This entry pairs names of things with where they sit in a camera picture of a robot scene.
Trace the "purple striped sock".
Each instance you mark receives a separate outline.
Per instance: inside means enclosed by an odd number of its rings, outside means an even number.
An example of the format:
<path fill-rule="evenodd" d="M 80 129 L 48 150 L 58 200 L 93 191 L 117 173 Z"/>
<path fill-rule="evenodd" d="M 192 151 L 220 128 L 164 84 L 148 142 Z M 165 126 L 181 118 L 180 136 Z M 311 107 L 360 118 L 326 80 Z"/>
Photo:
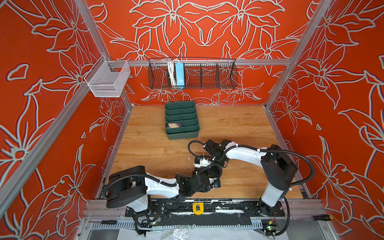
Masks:
<path fill-rule="evenodd" d="M 170 123 L 167 123 L 167 128 L 170 128 L 170 129 L 182 128 L 182 127 L 183 127 L 183 125 L 180 122 L 170 122 Z"/>

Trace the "green compartment tray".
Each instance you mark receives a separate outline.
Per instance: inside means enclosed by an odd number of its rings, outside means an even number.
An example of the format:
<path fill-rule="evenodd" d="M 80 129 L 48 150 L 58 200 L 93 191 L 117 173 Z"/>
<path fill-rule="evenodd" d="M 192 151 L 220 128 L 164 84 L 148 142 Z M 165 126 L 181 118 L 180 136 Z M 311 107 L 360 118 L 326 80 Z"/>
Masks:
<path fill-rule="evenodd" d="M 182 128 L 167 128 L 167 123 L 180 122 Z M 167 103 L 165 105 L 165 132 L 169 140 L 197 138 L 200 124 L 194 101 Z"/>

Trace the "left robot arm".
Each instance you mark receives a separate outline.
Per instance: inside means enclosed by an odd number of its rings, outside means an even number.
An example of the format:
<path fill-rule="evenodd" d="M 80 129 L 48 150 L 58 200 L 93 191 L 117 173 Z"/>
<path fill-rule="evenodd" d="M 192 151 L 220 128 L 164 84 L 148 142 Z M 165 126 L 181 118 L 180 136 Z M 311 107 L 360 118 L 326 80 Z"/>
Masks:
<path fill-rule="evenodd" d="M 127 214 L 134 221 L 135 231 L 143 235 L 161 215 L 155 213 L 153 219 L 148 209 L 151 196 L 183 200 L 195 193 L 206 193 L 220 187 L 223 167 L 210 164 L 198 168 L 191 176 L 175 174 L 172 179 L 155 177 L 146 172 L 144 166 L 136 166 L 109 176 L 109 181 L 100 192 L 100 199 L 107 200 L 107 208 L 127 207 Z"/>

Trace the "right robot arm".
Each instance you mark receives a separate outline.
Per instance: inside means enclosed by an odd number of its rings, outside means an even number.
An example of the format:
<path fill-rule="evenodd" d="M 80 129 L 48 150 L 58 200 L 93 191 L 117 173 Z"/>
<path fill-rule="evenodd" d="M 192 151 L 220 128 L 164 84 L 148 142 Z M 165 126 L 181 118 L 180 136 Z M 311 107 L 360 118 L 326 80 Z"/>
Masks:
<path fill-rule="evenodd" d="M 208 140 L 202 145 L 208 154 L 206 156 L 194 154 L 195 172 L 187 178 L 184 184 L 189 197 L 194 193 L 206 193 L 219 187 L 223 169 L 229 161 L 243 161 L 262 168 L 268 179 L 267 187 L 256 206 L 257 215 L 267 217 L 274 213 L 279 200 L 288 201 L 286 194 L 293 186 L 307 183 L 315 176 L 315 167 L 308 158 L 292 151 L 283 150 L 277 145 L 271 145 L 269 148 L 256 148 L 239 145 L 230 140 L 223 140 L 220 143 Z M 298 166 L 291 156 L 296 156 L 308 164 L 310 173 L 306 178 L 293 181 Z"/>

